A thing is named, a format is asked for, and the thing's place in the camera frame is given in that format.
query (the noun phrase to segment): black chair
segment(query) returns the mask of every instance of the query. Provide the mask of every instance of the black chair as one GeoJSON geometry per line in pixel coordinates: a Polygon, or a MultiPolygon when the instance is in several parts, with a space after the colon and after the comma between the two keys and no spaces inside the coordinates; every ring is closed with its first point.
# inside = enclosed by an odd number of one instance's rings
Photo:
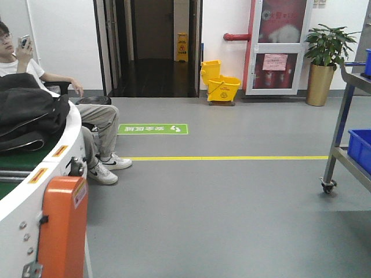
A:
{"type": "MultiPolygon", "coordinates": [[[[51,86],[58,86],[60,88],[60,94],[68,94],[68,87],[71,83],[65,81],[58,82],[45,82],[46,88],[51,86]]],[[[92,97],[82,97],[76,101],[75,105],[79,104],[112,104],[112,101],[107,96],[92,96],[92,97]]],[[[98,127],[91,123],[82,123],[83,126],[87,127],[90,131],[98,131],[98,127]]]]}

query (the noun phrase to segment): gold plant pot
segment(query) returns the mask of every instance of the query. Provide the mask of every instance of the gold plant pot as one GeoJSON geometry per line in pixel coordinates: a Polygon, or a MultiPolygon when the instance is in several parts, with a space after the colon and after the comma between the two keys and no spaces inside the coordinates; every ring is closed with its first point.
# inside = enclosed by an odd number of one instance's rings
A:
{"type": "Polygon", "coordinates": [[[325,105],[333,75],[334,69],[332,66],[324,67],[311,64],[308,80],[307,104],[313,106],[325,105]]]}

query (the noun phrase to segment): white wall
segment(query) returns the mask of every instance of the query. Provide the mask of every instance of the white wall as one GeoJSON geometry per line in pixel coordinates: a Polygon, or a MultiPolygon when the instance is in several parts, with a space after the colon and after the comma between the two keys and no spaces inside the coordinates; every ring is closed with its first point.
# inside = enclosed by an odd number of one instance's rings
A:
{"type": "MultiPolygon", "coordinates": [[[[0,15],[14,35],[29,34],[26,0],[1,0],[0,15]]],[[[28,0],[40,65],[76,77],[85,89],[102,89],[92,0],[28,0]]]]}
{"type": "MultiPolygon", "coordinates": [[[[311,27],[318,23],[330,27],[347,26],[347,32],[362,31],[369,0],[327,0],[324,8],[313,9],[311,27]]],[[[223,34],[247,34],[251,0],[203,0],[202,42],[204,60],[221,60],[221,74],[243,79],[246,42],[223,41],[223,34]]],[[[349,61],[353,61],[358,45],[354,45],[349,61]]],[[[309,63],[305,60],[300,89],[307,88],[309,63]]],[[[331,89],[343,89],[340,71],[335,73],[331,89]]]]}
{"type": "MultiPolygon", "coordinates": [[[[223,40],[225,33],[247,34],[251,0],[203,0],[203,60],[221,60],[220,73],[243,79],[246,42],[223,40]]],[[[201,82],[201,89],[206,86],[201,82]]]]}
{"type": "MultiPolygon", "coordinates": [[[[362,31],[363,22],[365,20],[367,6],[369,0],[327,0],[324,8],[316,8],[312,10],[310,27],[320,27],[318,23],[325,24],[329,27],[347,26],[345,32],[358,32],[362,31]]],[[[355,40],[359,42],[361,34],[354,34],[355,40]]],[[[354,52],[349,52],[349,60],[355,60],[358,44],[350,44],[354,52]]],[[[306,89],[308,83],[310,63],[308,59],[304,60],[303,70],[301,72],[299,89],[306,89]]],[[[341,78],[340,70],[338,69],[331,83],[331,90],[344,89],[345,82],[341,78]]]]}

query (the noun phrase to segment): yellow wet floor sign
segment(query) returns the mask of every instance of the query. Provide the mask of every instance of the yellow wet floor sign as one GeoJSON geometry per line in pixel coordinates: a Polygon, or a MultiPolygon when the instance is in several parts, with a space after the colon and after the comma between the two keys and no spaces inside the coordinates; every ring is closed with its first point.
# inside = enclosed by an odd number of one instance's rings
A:
{"type": "Polygon", "coordinates": [[[178,33],[176,60],[188,62],[188,35],[187,33],[178,33]]]}

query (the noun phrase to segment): khaki pants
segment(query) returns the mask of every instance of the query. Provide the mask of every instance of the khaki pants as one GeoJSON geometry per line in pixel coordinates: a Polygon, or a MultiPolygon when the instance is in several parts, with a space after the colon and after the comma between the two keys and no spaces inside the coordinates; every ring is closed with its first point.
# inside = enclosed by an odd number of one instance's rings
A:
{"type": "Polygon", "coordinates": [[[97,147],[90,130],[82,127],[88,168],[92,168],[98,164],[96,154],[99,153],[103,157],[110,156],[115,149],[119,110],[113,105],[100,104],[79,104],[76,107],[83,123],[91,123],[99,129],[98,135],[101,145],[97,147]]]}

